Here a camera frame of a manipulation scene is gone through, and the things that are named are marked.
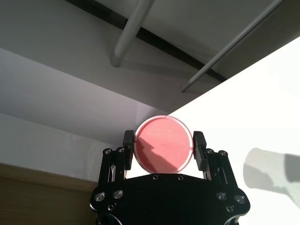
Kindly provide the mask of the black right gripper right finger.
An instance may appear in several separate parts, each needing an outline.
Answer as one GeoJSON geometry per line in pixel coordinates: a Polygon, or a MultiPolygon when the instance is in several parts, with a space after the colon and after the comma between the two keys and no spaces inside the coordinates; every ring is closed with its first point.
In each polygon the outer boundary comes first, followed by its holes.
{"type": "Polygon", "coordinates": [[[224,150],[215,152],[207,148],[203,132],[193,133],[193,155],[199,171],[203,172],[205,180],[237,187],[237,182],[228,158],[224,150]]]}

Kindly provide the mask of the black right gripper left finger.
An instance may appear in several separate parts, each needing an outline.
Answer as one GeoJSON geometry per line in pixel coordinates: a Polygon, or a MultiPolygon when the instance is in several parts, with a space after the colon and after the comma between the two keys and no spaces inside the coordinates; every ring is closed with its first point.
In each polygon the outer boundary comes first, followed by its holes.
{"type": "Polygon", "coordinates": [[[98,185],[125,179],[126,171],[131,170],[132,166],[134,137],[133,130],[126,130],[121,147],[103,150],[98,185]]]}

